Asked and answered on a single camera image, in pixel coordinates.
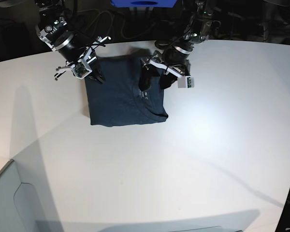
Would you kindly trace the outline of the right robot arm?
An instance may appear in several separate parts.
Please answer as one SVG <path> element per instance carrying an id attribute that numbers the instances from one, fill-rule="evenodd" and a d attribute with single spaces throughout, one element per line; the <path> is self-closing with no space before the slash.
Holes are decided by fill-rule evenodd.
<path id="1" fill-rule="evenodd" d="M 105 78 L 98 63 L 96 48 L 105 47 L 111 37 L 95 39 L 83 34 L 72 23 L 63 0 L 36 0 L 39 7 L 40 23 L 36 26 L 38 38 L 52 51 L 65 59 L 65 65 L 56 68 L 57 81 L 65 72 L 71 71 L 77 79 L 86 77 L 103 84 Z"/>

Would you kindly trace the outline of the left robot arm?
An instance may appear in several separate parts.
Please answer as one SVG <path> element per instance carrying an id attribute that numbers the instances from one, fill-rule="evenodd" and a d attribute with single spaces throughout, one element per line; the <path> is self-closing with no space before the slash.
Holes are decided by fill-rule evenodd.
<path id="1" fill-rule="evenodd" d="M 209 39 L 213 25 L 215 0 L 184 0 L 180 32 L 173 39 L 157 40 L 157 50 L 141 59 L 142 72 L 139 89 L 147 91 L 152 80 L 158 78 L 160 89 L 169 88 L 177 83 L 179 88 L 193 88 L 194 77 L 190 74 L 191 63 L 188 59 L 195 44 Z"/>

